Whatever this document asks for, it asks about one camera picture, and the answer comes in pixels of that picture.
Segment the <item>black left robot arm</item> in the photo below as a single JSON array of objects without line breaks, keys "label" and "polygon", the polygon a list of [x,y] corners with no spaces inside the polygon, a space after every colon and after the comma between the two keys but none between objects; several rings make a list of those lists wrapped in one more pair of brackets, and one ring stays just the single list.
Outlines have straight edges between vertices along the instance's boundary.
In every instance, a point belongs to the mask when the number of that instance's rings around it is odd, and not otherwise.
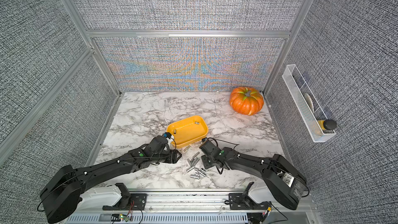
[{"label": "black left robot arm", "polygon": [[153,164],[176,164],[182,157],[178,149],[170,149],[167,136],[159,135],[149,144],[132,149],[120,157],[93,166],[64,166],[46,184],[39,196],[43,212],[50,224],[69,217],[79,203],[80,195],[115,177],[135,173]]}]

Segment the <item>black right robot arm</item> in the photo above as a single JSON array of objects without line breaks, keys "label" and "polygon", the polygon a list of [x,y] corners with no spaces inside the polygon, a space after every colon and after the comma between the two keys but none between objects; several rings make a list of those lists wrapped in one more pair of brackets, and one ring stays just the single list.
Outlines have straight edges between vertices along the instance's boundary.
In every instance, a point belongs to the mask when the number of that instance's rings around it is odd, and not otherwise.
[{"label": "black right robot arm", "polygon": [[237,170],[263,179],[273,198],[282,206],[296,210],[304,191],[308,191],[307,179],[285,157],[255,157],[233,148],[220,148],[213,138],[203,138],[199,149],[206,169],[215,167],[219,174],[224,170]]}]

